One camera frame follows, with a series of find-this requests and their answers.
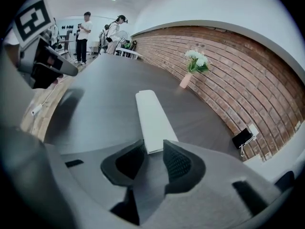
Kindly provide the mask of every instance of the white table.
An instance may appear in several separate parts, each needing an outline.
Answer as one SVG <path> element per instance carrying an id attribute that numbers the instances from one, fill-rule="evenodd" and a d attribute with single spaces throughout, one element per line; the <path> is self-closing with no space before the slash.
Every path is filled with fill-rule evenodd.
<path id="1" fill-rule="evenodd" d="M 131 58 L 131 59 L 137 59 L 138 56 L 142 56 L 142 55 L 140 55 L 139 53 L 137 53 L 135 51 L 131 51 L 131 50 L 128 50 L 128 49 L 125 49 L 125 48 L 116 48 L 116 50 L 120 51 L 119 55 L 121 57 L 123 57 L 123 52 L 130 53 L 129 58 Z"/>

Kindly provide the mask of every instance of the pink vase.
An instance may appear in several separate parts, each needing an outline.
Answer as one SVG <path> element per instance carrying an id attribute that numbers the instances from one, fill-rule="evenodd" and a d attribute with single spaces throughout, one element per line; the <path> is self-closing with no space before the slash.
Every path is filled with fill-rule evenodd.
<path id="1" fill-rule="evenodd" d="M 187 87 L 188 83 L 190 82 L 190 79 L 191 79 L 192 75 L 193 75 L 193 74 L 192 74 L 192 73 L 189 73 L 189 72 L 185 75 L 185 77 L 182 79 L 182 81 L 181 81 L 181 83 L 180 83 L 180 86 L 181 86 L 182 88 Z"/>

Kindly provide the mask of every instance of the dark table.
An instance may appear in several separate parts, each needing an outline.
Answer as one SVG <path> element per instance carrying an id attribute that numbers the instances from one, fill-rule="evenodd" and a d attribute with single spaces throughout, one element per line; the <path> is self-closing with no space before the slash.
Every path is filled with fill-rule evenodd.
<path id="1" fill-rule="evenodd" d="M 233 134 L 225 123 L 191 89 L 182 89 L 179 83 L 164 69 L 102 54 L 76 76 L 51 118 L 44 141 L 56 145 L 66 162 L 84 159 L 93 150 L 93 156 L 98 156 L 99 149 L 142 139 L 135 94 L 153 90 L 180 142 L 240 159 L 232 143 Z M 134 181 L 141 223 L 156 210 L 164 197 L 168 175 L 162 155 L 159 152 L 146 156 Z M 73 171 L 72 174 L 79 183 L 86 180 L 83 187 L 86 186 L 89 195 L 99 201 L 96 193 L 99 188 L 88 186 L 89 183 L 98 186 L 96 176 L 102 175 L 98 157 L 90 163 L 92 171 Z"/>

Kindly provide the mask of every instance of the white pad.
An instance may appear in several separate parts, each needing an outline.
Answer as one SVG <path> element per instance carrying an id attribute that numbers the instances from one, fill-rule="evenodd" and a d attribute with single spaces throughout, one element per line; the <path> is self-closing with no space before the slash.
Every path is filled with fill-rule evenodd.
<path id="1" fill-rule="evenodd" d="M 165 139 L 178 141 L 154 91 L 139 91 L 135 98 L 147 153 L 163 151 Z"/>

